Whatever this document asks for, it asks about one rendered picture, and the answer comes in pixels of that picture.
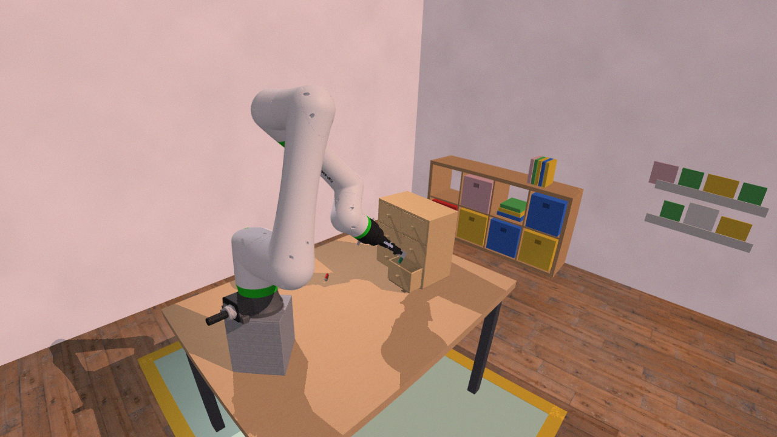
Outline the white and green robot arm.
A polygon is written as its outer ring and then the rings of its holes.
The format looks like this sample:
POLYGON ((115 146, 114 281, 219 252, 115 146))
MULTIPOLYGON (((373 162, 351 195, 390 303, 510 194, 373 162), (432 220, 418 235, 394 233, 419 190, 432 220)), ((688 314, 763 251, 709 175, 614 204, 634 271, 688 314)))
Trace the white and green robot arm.
POLYGON ((254 122, 284 147, 274 229, 250 227, 231 236, 238 291, 223 297, 221 313, 206 318, 206 325, 272 316, 283 308, 277 287, 299 290, 313 277, 320 176, 334 190, 332 226, 358 246, 376 240, 379 226, 362 212, 362 178, 327 144, 335 113, 332 96, 315 85, 269 88, 254 97, 254 122))

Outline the small wooden chest of drawers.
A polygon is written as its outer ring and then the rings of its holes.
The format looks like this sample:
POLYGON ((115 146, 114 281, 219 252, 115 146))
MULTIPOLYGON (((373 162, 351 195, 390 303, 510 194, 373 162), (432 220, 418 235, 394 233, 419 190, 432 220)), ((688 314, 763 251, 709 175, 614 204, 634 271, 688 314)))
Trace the small wooden chest of drawers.
MULTIPOLYGON (((422 278, 422 287, 420 288, 423 290, 425 287, 435 284, 445 277, 449 277, 458 211, 409 191, 380 197, 379 206, 380 201, 402 209, 402 213, 406 211, 429 222, 427 243, 416 240, 426 246, 424 277, 422 278)), ((379 220, 379 206, 378 226, 379 222, 382 222, 379 220)))

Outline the brown wooden drawer front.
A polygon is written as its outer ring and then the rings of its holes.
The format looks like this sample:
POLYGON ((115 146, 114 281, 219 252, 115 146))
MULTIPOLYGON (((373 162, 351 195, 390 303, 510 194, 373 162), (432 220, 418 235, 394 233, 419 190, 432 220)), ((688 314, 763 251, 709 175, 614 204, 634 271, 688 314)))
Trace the brown wooden drawer front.
POLYGON ((380 201, 379 220, 401 231, 402 209, 389 203, 380 201))
POLYGON ((402 213, 402 231, 412 236, 415 240, 427 243, 427 230, 429 222, 415 215, 403 211, 402 213), (412 231, 413 230, 413 231, 412 231))
POLYGON ((391 228, 390 226, 386 226, 383 222, 379 222, 379 227, 384 232, 384 236, 387 238, 387 240, 390 240, 391 243, 394 243, 397 247, 399 247, 401 233, 391 228))
POLYGON ((406 257, 416 261, 424 266, 426 246, 419 241, 413 240, 410 236, 402 234, 401 250, 407 252, 406 257))
POLYGON ((388 248, 385 248, 383 246, 378 245, 378 260, 382 263, 385 263, 385 265, 389 265, 389 259, 392 259, 394 257, 397 257, 397 254, 394 255, 392 251, 389 251, 388 248))
POLYGON ((400 256, 397 256, 388 260, 388 279, 410 293, 411 291, 418 290, 418 288, 422 287, 424 267, 417 265, 406 257, 400 264, 398 262, 399 259, 400 256))

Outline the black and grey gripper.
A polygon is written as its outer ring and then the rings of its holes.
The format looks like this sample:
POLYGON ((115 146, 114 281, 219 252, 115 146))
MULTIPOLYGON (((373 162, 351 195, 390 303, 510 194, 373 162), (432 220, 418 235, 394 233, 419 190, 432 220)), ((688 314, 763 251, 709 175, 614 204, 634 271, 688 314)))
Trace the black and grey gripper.
POLYGON ((384 236, 384 232, 382 231, 381 228, 379 228, 379 234, 378 234, 376 240, 374 240, 371 243, 369 243, 369 245, 371 245, 371 246, 380 245, 380 246, 383 246, 385 248, 388 248, 388 249, 390 249, 389 251, 394 251, 393 252, 394 255, 397 254, 398 256, 402 257, 403 259, 405 258, 406 254, 407 254, 407 252, 404 252, 399 247, 397 247, 396 244, 391 243, 390 240, 387 240, 387 238, 384 236))

